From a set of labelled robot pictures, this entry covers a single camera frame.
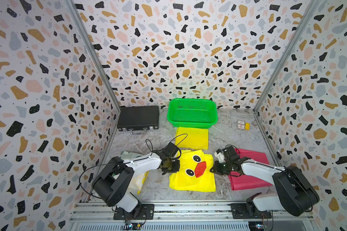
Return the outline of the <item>pink raincoat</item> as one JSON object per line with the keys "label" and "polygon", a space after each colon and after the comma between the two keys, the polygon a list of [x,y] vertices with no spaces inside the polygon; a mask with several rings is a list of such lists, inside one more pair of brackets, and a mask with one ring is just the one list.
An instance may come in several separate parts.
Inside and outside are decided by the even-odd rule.
{"label": "pink raincoat", "polygon": [[233,191],[255,189],[272,186],[272,176],[268,174],[267,168],[261,164],[269,165],[269,160],[265,153],[239,149],[241,157],[249,157],[244,162],[245,167],[241,167],[243,174],[232,171],[229,176],[231,189]]}

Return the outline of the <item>plain yellow raincoat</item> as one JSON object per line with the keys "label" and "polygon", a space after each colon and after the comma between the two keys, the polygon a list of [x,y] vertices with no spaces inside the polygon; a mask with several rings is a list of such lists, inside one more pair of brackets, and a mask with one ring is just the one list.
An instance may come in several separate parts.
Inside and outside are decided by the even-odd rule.
{"label": "plain yellow raincoat", "polygon": [[182,128],[176,130],[175,145],[179,148],[207,150],[209,146],[209,131],[199,128]]}

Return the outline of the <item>white green dinosaur raincoat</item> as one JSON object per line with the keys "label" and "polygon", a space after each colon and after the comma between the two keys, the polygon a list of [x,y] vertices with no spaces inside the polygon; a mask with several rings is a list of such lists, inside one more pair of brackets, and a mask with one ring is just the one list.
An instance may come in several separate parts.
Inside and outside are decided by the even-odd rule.
{"label": "white green dinosaur raincoat", "polygon": [[[135,158],[140,158],[142,155],[138,153],[133,153],[129,151],[122,151],[120,158],[124,161],[129,160],[129,159],[135,159]],[[134,191],[137,194],[140,194],[143,188],[143,184],[145,183],[147,177],[148,177],[149,171],[146,171],[144,173],[141,173],[137,176],[134,176],[128,186],[128,190]]]}

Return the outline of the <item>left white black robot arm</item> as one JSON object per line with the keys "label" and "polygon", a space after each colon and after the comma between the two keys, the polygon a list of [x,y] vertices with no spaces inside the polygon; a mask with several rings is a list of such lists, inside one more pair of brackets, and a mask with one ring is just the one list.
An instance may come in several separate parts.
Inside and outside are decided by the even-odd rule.
{"label": "left white black robot arm", "polygon": [[128,192],[133,177],[145,172],[160,169],[163,175],[176,173],[180,169],[181,150],[172,142],[161,150],[153,150],[142,157],[123,160],[112,158],[92,182],[92,190],[98,194],[107,206],[117,206],[127,213],[139,210],[140,201]]}

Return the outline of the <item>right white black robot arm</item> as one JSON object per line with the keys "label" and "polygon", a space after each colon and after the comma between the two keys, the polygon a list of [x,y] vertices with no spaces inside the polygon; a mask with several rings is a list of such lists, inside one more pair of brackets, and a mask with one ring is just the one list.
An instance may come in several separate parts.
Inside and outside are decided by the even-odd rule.
{"label": "right white black robot arm", "polygon": [[319,203],[320,197],[296,166],[277,167],[258,162],[249,157],[241,157],[233,145],[218,149],[217,160],[210,171],[218,175],[252,176],[275,186],[275,193],[256,193],[246,199],[244,210],[236,212],[257,218],[266,211],[286,211],[298,217],[310,212]]}

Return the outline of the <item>green plastic basket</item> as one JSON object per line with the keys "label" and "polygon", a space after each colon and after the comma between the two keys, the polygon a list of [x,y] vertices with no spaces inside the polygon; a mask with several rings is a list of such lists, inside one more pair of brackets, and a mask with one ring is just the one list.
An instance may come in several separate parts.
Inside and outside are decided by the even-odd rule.
{"label": "green plastic basket", "polygon": [[167,119],[177,128],[209,129],[218,122],[217,106],[206,99],[176,98],[169,103]]}

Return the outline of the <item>black hard case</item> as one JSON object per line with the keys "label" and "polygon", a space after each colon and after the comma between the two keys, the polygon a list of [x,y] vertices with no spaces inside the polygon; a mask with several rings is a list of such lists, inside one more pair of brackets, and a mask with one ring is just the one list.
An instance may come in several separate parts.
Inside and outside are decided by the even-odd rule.
{"label": "black hard case", "polygon": [[120,111],[117,129],[119,131],[147,131],[159,128],[159,107],[133,106],[122,107]]}

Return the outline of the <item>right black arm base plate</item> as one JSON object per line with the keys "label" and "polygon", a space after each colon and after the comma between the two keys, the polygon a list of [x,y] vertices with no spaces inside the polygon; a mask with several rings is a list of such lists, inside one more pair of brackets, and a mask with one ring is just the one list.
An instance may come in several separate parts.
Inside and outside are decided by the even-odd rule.
{"label": "right black arm base plate", "polygon": [[233,219],[271,219],[268,211],[259,211],[252,203],[230,204]]}

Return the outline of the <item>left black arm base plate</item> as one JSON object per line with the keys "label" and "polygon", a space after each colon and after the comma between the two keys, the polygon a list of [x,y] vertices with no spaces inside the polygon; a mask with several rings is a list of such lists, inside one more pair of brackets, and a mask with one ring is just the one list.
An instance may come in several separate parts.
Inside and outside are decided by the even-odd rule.
{"label": "left black arm base plate", "polygon": [[138,204],[131,212],[125,211],[123,208],[117,207],[114,213],[114,220],[153,220],[154,216],[154,204]]}

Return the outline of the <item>aluminium mounting rail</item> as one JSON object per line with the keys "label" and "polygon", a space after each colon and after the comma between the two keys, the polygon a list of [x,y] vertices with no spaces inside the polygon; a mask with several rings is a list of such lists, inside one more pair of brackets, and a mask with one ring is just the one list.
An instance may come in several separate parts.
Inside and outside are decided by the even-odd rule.
{"label": "aluminium mounting rail", "polygon": [[294,217],[284,211],[255,218],[240,214],[241,201],[149,201],[139,219],[124,219],[121,209],[102,202],[78,203],[70,231],[317,231],[309,213]]}

